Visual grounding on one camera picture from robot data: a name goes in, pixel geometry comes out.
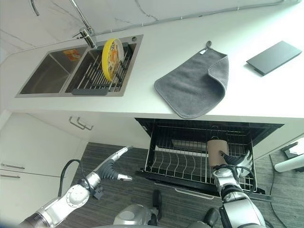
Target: faucet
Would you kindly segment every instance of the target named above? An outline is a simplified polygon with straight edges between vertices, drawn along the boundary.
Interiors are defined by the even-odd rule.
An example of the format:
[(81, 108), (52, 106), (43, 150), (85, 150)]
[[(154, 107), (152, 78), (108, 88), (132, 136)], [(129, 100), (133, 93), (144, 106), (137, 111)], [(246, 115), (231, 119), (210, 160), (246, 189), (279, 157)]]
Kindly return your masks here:
[[(80, 8), (77, 6), (76, 2), (74, 0), (70, 0), (71, 4), (74, 6), (76, 9), (77, 13), (79, 14), (81, 20), (83, 21), (85, 27), (81, 28), (78, 33), (76, 33), (73, 37), (77, 36), (78, 34), (81, 35), (81, 38), (85, 39), (87, 44), (91, 48), (97, 48), (96, 45), (96, 36), (95, 36), (95, 31), (92, 28), (92, 26), (87, 22), (86, 18), (82, 14)], [(35, 13), (36, 16), (39, 16), (39, 12), (37, 11), (37, 8), (35, 6), (34, 0), (29, 0), (29, 3)]]

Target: cable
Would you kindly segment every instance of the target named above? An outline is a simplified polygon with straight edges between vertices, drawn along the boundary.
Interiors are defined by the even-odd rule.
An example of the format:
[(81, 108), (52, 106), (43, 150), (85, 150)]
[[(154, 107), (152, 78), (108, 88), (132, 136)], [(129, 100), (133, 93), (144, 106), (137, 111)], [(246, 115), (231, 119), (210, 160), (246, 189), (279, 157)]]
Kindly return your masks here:
[(269, 226), (270, 228), (275, 228), (268, 220), (264, 219), (265, 223), (267, 226)]
[[(273, 175), (273, 177), (272, 177), (272, 184), (271, 184), (270, 193), (269, 193), (269, 195), (271, 195), (272, 187), (273, 187), (274, 182), (275, 182), (275, 173), (276, 173), (276, 171), (275, 171), (274, 163), (272, 162), (272, 158), (271, 158), (270, 155), (269, 155), (269, 158), (270, 158), (270, 162), (271, 162), (271, 165), (272, 165), (272, 170), (273, 170), (273, 173), (274, 173), (274, 175)], [(270, 202), (270, 207), (271, 207), (271, 209), (272, 209), (272, 211), (273, 211), (275, 217), (282, 223), (282, 225), (283, 225), (285, 228), (287, 228), (287, 226), (284, 224), (284, 222), (283, 222), (283, 221), (278, 217), (278, 215), (276, 214), (276, 212), (275, 212), (275, 210), (274, 210), (274, 208), (273, 208), (273, 206), (272, 206), (272, 202)]]
[(84, 173), (84, 169), (83, 169), (83, 166), (82, 166), (82, 163), (80, 160), (78, 159), (72, 159), (72, 160), (69, 160), (66, 165), (63, 167), (62, 169), (62, 172), (61, 172), (61, 175), (60, 175), (60, 185), (59, 185), (59, 190), (58, 190), (58, 197), (61, 197), (62, 195), (62, 185), (63, 185), (63, 179), (65, 177), (65, 173), (66, 173), (66, 170), (68, 168), (68, 166), (72, 163), (72, 162), (78, 162), (79, 163), (79, 166), (80, 166), (80, 169), (81, 169), (81, 173), (82, 173), (82, 176), (84, 177), (88, 187), (89, 187), (89, 190), (90, 190), (90, 193), (92, 193), (94, 190), (92, 189), (91, 185), (89, 184), (89, 181), (87, 180), (86, 176), (85, 176), (85, 173)]
[(117, 28), (109, 29), (109, 30), (105, 30), (105, 31), (102, 31), (102, 32), (97, 32), (96, 35), (98, 36), (98, 35), (112, 33), (112, 32), (120, 32), (120, 31), (124, 31), (124, 30), (127, 30), (127, 29), (134, 29), (134, 28), (138, 28), (138, 27), (155, 25), (155, 24), (161, 24), (161, 23), (170, 22), (170, 21), (176, 21), (176, 20), (181, 20), (181, 19), (190, 19), (190, 18), (204, 17), (204, 16), (218, 14), (218, 13), (223, 13), (223, 12), (238, 11), (238, 10), (247, 10), (247, 9), (254, 9), (254, 8), (260, 8), (260, 7), (267, 7), (267, 6), (276, 6), (276, 5), (282, 4), (283, 2), (285, 2), (285, 0), (279, 0), (279, 1), (273, 2), (273, 3), (263, 3), (263, 4), (255, 4), (255, 5), (231, 7), (231, 8), (220, 9), (220, 10), (210, 11), (210, 12), (201, 12), (201, 13), (195, 13), (195, 14), (188, 14), (188, 15), (184, 15), (184, 16), (180, 16), (180, 17), (173, 17), (173, 18), (166, 18), (166, 19), (156, 20), (156, 21), (153, 21), (153, 22), (133, 24), (133, 25), (125, 26), (125, 27), (118, 28), (118, 29)]

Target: yellow plate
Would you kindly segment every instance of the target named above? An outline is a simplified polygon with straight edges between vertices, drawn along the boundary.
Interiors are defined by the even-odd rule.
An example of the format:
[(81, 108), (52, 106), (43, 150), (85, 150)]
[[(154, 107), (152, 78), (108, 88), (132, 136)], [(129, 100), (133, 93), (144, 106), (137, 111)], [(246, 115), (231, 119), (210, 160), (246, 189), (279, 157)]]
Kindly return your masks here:
[(124, 49), (119, 39), (108, 40), (101, 56), (101, 66), (104, 76), (108, 81), (112, 81), (119, 67), (119, 62), (124, 60)]

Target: kitchen sink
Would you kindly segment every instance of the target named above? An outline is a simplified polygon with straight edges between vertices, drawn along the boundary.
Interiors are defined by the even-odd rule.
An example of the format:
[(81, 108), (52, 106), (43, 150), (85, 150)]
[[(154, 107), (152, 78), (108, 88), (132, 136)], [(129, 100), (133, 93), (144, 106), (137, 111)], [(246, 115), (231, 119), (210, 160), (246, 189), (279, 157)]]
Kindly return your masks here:
[(124, 61), (111, 82), (101, 69), (106, 41), (98, 42), (95, 49), (82, 45), (48, 52), (16, 97), (123, 96), (142, 38), (120, 38)]

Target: beige cup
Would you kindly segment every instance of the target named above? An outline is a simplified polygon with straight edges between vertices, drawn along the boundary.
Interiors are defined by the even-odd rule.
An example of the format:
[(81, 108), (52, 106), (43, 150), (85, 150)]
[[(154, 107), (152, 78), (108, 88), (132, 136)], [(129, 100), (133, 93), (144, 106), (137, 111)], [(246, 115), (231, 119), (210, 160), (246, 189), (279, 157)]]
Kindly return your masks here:
[(220, 151), (229, 155), (228, 143), (225, 140), (215, 139), (207, 142), (207, 151), (209, 155), (209, 166), (214, 167), (216, 165), (227, 164), (224, 158), (221, 156)]

